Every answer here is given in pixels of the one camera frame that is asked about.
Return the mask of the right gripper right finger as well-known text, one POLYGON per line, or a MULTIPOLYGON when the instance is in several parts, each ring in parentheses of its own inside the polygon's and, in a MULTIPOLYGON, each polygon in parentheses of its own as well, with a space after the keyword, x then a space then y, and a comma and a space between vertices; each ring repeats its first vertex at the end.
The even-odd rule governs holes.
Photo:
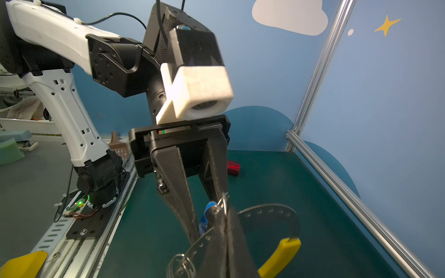
POLYGON ((234 208, 227 214, 227 277, 259 278, 241 221, 234 208))

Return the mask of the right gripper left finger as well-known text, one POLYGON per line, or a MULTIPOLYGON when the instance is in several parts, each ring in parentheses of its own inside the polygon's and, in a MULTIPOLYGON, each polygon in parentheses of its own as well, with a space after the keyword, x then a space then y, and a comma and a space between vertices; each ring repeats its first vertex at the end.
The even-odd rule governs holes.
POLYGON ((197 273, 198 278, 227 277, 226 215, 220 211, 214 221, 212 236, 197 273))

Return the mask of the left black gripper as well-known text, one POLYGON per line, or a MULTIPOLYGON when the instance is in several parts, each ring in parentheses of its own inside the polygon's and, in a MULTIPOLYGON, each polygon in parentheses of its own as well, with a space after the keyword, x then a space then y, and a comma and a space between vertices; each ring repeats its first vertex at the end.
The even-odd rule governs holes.
POLYGON ((158 192, 179 219, 190 243, 195 243, 200 234, 187 178, 199 171, 210 201, 217 202, 228 192, 230 127, 227 116, 218 115, 129 132, 138 175, 156 171, 158 192))

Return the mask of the metal key organizer ring yellow tab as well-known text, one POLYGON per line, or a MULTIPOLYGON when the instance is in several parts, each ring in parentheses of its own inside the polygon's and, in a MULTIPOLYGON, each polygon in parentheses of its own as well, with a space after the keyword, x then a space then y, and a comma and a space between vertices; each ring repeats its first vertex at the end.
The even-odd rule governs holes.
MULTIPOLYGON (((237 215, 260 278, 277 277, 301 247, 297 213, 285 205, 266 204, 237 215)), ((197 278, 212 230, 200 236, 186 253, 171 259, 166 271, 168 278, 197 278)))

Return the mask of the key with blue tag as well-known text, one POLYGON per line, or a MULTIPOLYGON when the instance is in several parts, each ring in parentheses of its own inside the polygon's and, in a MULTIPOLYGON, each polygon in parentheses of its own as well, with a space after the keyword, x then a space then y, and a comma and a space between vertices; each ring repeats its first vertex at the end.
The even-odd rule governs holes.
POLYGON ((202 236, 211 228, 213 228, 216 218, 220 213, 223 213, 224 216, 227 215, 228 211, 228 192, 223 193, 222 198, 215 202, 210 201, 201 216, 200 223, 198 224, 199 234, 202 236))

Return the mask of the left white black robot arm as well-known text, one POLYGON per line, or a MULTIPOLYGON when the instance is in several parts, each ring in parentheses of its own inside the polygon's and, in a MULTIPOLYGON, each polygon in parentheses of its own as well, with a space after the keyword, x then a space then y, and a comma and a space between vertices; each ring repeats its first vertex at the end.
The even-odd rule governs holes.
POLYGON ((67 15, 48 1, 1 2, 1 64, 42 101, 65 139, 90 213, 113 206, 124 188, 122 158, 92 124, 75 85, 74 66, 123 97, 146 94, 152 126, 130 131, 140 177, 156 173, 158 191, 191 242, 200 233, 189 176, 198 175, 211 201, 227 193, 234 98, 215 35, 183 10, 157 1, 142 42, 67 15))

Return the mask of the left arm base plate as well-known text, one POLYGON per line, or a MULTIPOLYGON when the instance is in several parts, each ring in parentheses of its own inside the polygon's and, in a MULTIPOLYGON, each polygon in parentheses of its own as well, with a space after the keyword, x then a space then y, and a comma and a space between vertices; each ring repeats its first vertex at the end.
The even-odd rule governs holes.
POLYGON ((66 233, 66 239, 87 239, 87 238, 98 238, 102 235, 107 226, 108 222, 111 220, 112 213, 118 207, 118 202, 120 202, 123 197, 122 193, 126 188, 126 184, 130 179, 130 172, 124 174, 124 180, 122 185, 122 191, 118 195, 117 200, 105 208, 100 208, 93 216, 85 219, 77 220, 75 219, 73 225, 66 233))

